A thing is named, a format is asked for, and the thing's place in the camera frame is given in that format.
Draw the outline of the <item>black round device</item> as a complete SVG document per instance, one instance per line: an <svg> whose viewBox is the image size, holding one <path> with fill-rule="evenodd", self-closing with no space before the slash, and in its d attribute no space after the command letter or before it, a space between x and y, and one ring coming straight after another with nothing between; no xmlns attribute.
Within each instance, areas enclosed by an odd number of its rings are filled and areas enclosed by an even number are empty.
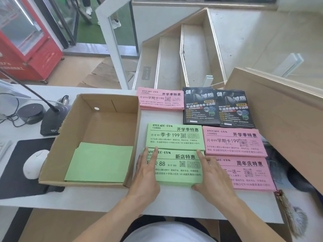
<svg viewBox="0 0 323 242"><path fill-rule="evenodd" d="M43 120L46 110L38 103L27 104L18 109L18 117L27 125L33 125Z"/></svg>

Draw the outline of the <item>person's right hand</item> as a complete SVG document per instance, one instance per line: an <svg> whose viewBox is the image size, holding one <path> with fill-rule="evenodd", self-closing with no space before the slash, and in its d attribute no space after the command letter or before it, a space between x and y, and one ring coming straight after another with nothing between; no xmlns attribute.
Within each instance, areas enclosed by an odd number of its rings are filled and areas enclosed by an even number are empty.
<svg viewBox="0 0 323 242"><path fill-rule="evenodd" d="M240 199L234 191L232 181L216 158L205 157L200 150L196 150L196 153L201 163L203 180L193 185L192 189L219 210L239 205Z"/></svg>

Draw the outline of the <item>person's left forearm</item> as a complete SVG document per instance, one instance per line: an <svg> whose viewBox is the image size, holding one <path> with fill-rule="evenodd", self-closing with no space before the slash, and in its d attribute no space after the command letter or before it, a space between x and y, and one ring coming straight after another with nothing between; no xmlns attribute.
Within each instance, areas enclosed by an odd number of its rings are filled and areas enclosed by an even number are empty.
<svg viewBox="0 0 323 242"><path fill-rule="evenodd" d="M131 223L155 201L160 188L129 191L116 206L82 232L73 242L120 242Z"/></svg>

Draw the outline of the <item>white railing frame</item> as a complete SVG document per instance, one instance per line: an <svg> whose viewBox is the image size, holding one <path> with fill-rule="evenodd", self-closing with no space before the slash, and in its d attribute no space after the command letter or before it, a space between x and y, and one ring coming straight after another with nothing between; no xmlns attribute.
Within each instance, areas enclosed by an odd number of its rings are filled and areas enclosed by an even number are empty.
<svg viewBox="0 0 323 242"><path fill-rule="evenodd" d="M129 84L122 59L138 58L139 48L138 44L136 46L118 45L111 16L126 4L131 5L132 0L105 0L95 10L120 86L124 90L129 89Z"/></svg>

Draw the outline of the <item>flattened cardboard sheets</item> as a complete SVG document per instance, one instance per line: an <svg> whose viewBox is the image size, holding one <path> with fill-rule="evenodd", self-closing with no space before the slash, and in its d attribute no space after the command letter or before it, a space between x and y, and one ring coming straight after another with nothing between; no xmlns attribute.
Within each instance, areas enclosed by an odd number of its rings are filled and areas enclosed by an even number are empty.
<svg viewBox="0 0 323 242"><path fill-rule="evenodd" d="M122 59L129 90L133 87L138 62L139 59ZM77 87L121 89L111 57L106 57Z"/></svg>

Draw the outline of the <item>light wooden board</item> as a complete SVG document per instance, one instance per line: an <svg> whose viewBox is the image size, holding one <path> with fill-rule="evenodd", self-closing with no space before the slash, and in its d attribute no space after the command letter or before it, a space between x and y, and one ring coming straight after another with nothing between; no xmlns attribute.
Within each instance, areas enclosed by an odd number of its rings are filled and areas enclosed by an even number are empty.
<svg viewBox="0 0 323 242"><path fill-rule="evenodd" d="M323 89L237 67L224 88L245 91L261 135L323 195Z"/></svg>

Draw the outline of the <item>black gooseneck desk microphone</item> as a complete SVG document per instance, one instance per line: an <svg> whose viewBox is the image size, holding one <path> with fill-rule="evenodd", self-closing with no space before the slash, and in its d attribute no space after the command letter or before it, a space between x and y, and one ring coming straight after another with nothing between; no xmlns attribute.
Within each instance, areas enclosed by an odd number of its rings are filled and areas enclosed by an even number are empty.
<svg viewBox="0 0 323 242"><path fill-rule="evenodd" d="M23 86L25 89L36 95L40 100L44 101L48 106L49 109L44 114L41 128L40 128L40 134L43 136L50 136L50 135L58 135L59 129L63 124L64 119L66 118L67 114L71 110L71 105L64 104L64 103L58 103L58 106L52 105L48 100L40 96L38 93L36 93L34 90L29 88L27 85L20 82L18 79L16 79L14 76L7 73L5 70L0 68L0 72L5 75L7 78L15 81L16 83Z"/></svg>

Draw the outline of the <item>person's white shirt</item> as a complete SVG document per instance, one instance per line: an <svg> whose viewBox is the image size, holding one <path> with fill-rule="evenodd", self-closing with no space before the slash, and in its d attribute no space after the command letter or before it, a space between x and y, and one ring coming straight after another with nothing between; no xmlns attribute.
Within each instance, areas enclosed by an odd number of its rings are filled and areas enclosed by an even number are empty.
<svg viewBox="0 0 323 242"><path fill-rule="evenodd" d="M214 242L214 240L191 225L164 221L142 226L121 242Z"/></svg>

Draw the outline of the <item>brown cardboard box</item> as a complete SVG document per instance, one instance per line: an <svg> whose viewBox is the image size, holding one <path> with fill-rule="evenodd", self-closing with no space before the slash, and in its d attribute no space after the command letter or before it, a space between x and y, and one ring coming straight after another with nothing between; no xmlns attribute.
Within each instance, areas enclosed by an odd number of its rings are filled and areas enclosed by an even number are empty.
<svg viewBox="0 0 323 242"><path fill-rule="evenodd" d="M38 183L58 187L129 188L132 183L141 109L136 95L79 94L63 121L44 161ZM132 146L126 174L120 182L67 181L77 147L84 143Z"/></svg>

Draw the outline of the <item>stack of pink flyers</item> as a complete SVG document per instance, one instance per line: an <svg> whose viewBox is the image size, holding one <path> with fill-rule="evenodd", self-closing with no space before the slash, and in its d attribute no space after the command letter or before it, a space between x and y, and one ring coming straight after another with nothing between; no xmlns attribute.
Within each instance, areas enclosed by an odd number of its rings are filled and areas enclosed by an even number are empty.
<svg viewBox="0 0 323 242"><path fill-rule="evenodd" d="M182 111L184 92L138 87L136 95L142 110Z"/></svg>
<svg viewBox="0 0 323 242"><path fill-rule="evenodd" d="M257 129L203 126L205 153L208 155L267 157Z"/></svg>
<svg viewBox="0 0 323 242"><path fill-rule="evenodd" d="M227 172L233 187L239 190L277 190L265 157L211 155Z"/></svg>

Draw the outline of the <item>red glass-door cooler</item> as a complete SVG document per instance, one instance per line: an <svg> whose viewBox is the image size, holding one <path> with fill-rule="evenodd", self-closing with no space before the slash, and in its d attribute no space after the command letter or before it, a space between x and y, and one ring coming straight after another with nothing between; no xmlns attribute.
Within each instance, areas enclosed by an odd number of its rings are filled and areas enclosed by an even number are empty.
<svg viewBox="0 0 323 242"><path fill-rule="evenodd" d="M0 69L48 84L63 52L27 0L0 0Z"/></svg>

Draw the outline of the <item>person's right forearm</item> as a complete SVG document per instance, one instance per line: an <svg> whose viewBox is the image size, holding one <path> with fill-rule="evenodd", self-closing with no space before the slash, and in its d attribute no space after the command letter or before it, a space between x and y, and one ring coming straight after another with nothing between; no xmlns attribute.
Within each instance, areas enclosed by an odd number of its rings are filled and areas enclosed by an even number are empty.
<svg viewBox="0 0 323 242"><path fill-rule="evenodd" d="M286 242L237 195L205 196L231 223L242 242Z"/></svg>

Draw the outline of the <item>stack of green flyers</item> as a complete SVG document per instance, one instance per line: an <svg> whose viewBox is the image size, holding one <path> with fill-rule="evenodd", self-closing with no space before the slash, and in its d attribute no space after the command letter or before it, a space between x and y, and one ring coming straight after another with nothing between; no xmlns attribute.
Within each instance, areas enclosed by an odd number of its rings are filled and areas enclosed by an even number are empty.
<svg viewBox="0 0 323 242"><path fill-rule="evenodd" d="M157 182L163 185L191 187L203 181L203 170L196 147L184 144L149 144L147 163L158 147L155 162Z"/></svg>
<svg viewBox="0 0 323 242"><path fill-rule="evenodd" d="M205 151L202 126L148 123L146 146L169 150Z"/></svg>

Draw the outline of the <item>wooden staircase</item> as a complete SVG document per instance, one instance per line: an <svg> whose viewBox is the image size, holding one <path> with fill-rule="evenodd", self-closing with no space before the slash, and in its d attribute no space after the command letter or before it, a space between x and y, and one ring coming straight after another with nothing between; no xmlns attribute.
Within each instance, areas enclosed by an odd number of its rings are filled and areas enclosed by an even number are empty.
<svg viewBox="0 0 323 242"><path fill-rule="evenodd" d="M227 75L212 11L200 9L144 41L132 90L203 87L206 75L213 76L214 89L224 89Z"/></svg>

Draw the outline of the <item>person's left hand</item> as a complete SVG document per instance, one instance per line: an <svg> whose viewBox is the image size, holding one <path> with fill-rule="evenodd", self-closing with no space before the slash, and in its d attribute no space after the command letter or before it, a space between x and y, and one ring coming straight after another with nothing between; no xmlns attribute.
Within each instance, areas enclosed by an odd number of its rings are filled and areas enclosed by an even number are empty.
<svg viewBox="0 0 323 242"><path fill-rule="evenodd" d="M139 155L135 176L129 188L127 198L138 203L150 204L158 196L160 186L156 181L155 175L158 151L158 147L153 149L150 160L148 160L148 147L145 147L143 153Z"/></svg>

